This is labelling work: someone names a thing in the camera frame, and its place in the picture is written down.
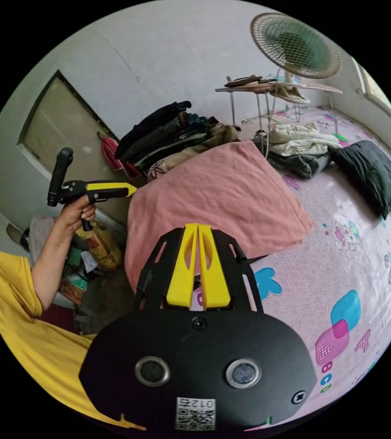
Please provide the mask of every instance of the window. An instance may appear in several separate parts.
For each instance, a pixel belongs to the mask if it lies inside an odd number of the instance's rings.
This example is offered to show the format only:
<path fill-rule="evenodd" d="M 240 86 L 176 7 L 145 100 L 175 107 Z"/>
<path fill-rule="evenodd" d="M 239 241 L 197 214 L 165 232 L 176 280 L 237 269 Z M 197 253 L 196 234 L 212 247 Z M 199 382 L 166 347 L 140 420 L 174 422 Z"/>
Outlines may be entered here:
<path fill-rule="evenodd" d="M 391 117 L 391 103 L 374 78 L 353 59 L 357 66 L 365 97 L 381 107 Z"/>
<path fill-rule="evenodd" d="M 21 132 L 23 144 L 50 172 L 65 146 L 73 150 L 73 162 L 66 180 L 126 181 L 123 172 L 110 169 L 101 150 L 97 132 L 118 140 L 89 105 L 57 72 L 35 102 Z M 136 187 L 144 182 L 138 177 Z M 127 223 L 128 198 L 113 198 L 99 205 L 100 210 L 120 224 Z"/>

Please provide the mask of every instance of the small table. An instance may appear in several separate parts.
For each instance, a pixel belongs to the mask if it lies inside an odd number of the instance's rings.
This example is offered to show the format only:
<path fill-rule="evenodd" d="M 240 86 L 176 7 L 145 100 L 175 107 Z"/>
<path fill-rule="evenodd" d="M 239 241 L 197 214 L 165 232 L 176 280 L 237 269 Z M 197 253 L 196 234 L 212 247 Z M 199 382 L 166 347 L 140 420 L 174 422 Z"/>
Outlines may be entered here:
<path fill-rule="evenodd" d="M 262 122 L 261 122 L 261 107 L 259 104 L 259 95 L 265 95 L 265 101 L 267 104 L 267 115 L 268 115 L 268 135 L 270 134 L 270 108 L 268 105 L 268 94 L 271 91 L 275 91 L 277 89 L 277 87 L 279 86 L 284 86 L 285 84 L 288 84 L 289 87 L 295 87 L 297 89 L 308 89 L 308 90 L 320 90 L 320 91 L 324 91 L 328 94 L 329 96 L 329 101 L 331 103 L 331 112 L 332 115 L 334 117 L 334 127 L 336 130 L 336 136 L 338 136 L 338 130 L 337 130 L 337 117 L 335 115 L 334 112 L 334 105 L 332 103 L 332 93 L 339 93 L 342 94 L 343 91 L 339 90 L 338 88 L 335 87 L 331 87 L 331 86 L 327 86 L 325 84 L 320 84 L 318 82 L 301 82 L 301 83 L 294 83 L 294 84 L 290 84 L 290 83 L 285 83 L 285 82 L 277 82 L 277 81 L 272 81 L 272 82 L 267 82 L 267 83 L 251 83 L 251 84 L 245 84 L 243 86 L 239 86 L 239 87 L 224 87 L 224 88 L 216 88 L 215 91 L 216 92 L 225 92 L 225 93 L 230 93 L 230 103 L 232 106 L 232 121 L 233 124 L 235 125 L 235 106 L 234 106 L 234 102 L 233 102 L 233 93 L 236 91 L 243 91 L 243 92 L 247 92 L 247 93 L 254 93 L 256 95 L 256 99 L 258 102 L 258 115 L 259 115 L 259 129 L 260 131 L 262 131 Z M 297 122 L 300 122 L 300 115 L 299 115 L 299 120 L 298 120 L 298 115 L 299 112 L 296 113 L 296 120 Z"/>

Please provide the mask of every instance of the qr code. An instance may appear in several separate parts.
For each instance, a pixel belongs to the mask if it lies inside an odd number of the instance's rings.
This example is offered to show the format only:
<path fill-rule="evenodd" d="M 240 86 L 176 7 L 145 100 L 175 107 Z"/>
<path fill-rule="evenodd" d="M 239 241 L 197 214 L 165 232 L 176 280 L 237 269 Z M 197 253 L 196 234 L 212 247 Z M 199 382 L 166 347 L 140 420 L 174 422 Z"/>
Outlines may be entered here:
<path fill-rule="evenodd" d="M 215 430 L 215 399 L 177 398 L 176 430 Z"/>

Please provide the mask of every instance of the pink blanket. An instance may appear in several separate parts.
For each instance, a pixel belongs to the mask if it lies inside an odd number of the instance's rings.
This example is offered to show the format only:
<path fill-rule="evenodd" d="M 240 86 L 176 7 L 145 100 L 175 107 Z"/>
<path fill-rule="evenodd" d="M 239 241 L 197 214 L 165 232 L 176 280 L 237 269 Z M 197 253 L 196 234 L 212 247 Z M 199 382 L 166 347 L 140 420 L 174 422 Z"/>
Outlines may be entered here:
<path fill-rule="evenodd" d="M 133 290 L 159 238 L 187 223 L 221 229 L 248 258 L 298 245 L 313 230 L 298 198 L 253 142 L 218 146 L 133 195 L 125 254 Z"/>

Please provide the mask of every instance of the blue shape print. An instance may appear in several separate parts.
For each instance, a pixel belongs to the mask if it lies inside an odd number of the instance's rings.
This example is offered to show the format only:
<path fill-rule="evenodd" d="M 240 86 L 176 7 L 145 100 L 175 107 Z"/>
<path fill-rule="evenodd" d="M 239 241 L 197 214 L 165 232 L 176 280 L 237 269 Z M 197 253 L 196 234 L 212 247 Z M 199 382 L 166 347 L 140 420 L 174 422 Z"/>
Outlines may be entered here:
<path fill-rule="evenodd" d="M 335 325 L 341 320 L 346 320 L 349 331 L 355 328 L 361 317 L 360 298 L 352 289 L 346 293 L 332 308 L 331 323 Z"/>
<path fill-rule="evenodd" d="M 270 293 L 279 295 L 282 293 L 281 286 L 273 280 L 274 270 L 270 267 L 262 268 L 255 273 L 256 284 L 258 285 L 261 300 L 265 300 Z"/>

